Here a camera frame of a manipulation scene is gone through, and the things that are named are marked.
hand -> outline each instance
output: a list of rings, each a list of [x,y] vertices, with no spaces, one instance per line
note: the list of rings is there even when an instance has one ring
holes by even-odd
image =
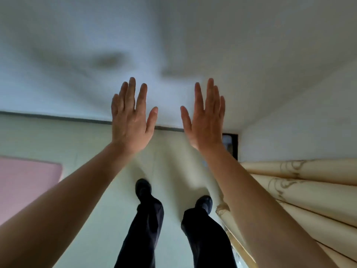
[[[181,106],[181,118],[185,134],[190,144],[200,152],[222,144],[223,118],[226,103],[220,97],[218,87],[210,78],[207,83],[206,108],[203,109],[203,98],[199,83],[194,86],[194,117],[191,122],[189,113]]]
[[[142,84],[135,108],[135,78],[131,77],[129,84],[124,82],[119,94],[114,94],[111,112],[112,143],[129,154],[143,150],[154,134],[158,108],[150,111],[146,122],[147,85]]]

forearm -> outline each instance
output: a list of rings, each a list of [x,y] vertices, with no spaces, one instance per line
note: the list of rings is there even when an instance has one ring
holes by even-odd
[[[259,266],[336,267],[223,145],[202,154]]]
[[[108,145],[0,226],[0,267],[52,267],[131,159],[119,149]]]

right hand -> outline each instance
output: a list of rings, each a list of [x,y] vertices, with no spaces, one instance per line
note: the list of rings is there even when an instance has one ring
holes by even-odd
[[[222,130],[226,103],[224,97],[220,96],[218,87],[214,85],[212,78],[207,83],[205,109],[203,109],[203,97],[199,83],[194,86],[194,97],[192,121],[184,106],[181,106],[181,118],[190,144],[202,153],[223,145]]]

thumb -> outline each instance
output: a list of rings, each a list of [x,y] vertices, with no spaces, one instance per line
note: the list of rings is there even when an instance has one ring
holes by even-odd
[[[146,122],[147,134],[151,134],[151,135],[154,134],[155,124],[157,121],[157,114],[158,114],[158,108],[157,107],[152,108]]]
[[[185,106],[181,106],[181,119],[182,124],[184,126],[184,131],[186,134],[190,134],[192,131],[192,122],[190,119],[189,112],[187,111]]]

curtain fold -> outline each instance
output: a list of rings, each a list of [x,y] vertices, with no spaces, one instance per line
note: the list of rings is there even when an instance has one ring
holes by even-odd
[[[274,198],[357,227],[357,187],[252,174]]]
[[[341,255],[339,252],[336,252],[319,242],[318,244],[339,268],[357,268],[357,262]]]
[[[247,254],[252,257],[251,252],[249,251],[246,242],[244,241],[241,232],[238,229],[236,222],[233,219],[233,216],[229,210],[229,207],[226,203],[219,205],[216,209],[216,214],[221,218],[226,228],[230,231],[230,233],[238,240],[238,242],[245,249]]]
[[[357,159],[242,162],[251,174],[357,185]]]
[[[338,267],[357,268],[357,159],[241,164]],[[230,231],[230,239],[236,239],[252,257],[227,204],[216,212]]]
[[[253,260],[253,258],[247,253],[247,251],[243,248],[243,246],[238,242],[238,240],[233,236],[233,234],[227,230],[226,231],[228,238],[234,247],[234,249],[238,252],[239,256],[243,259],[245,264],[249,268],[258,268],[258,265],[256,262]]]
[[[279,201],[312,238],[357,261],[357,229],[319,214]]]

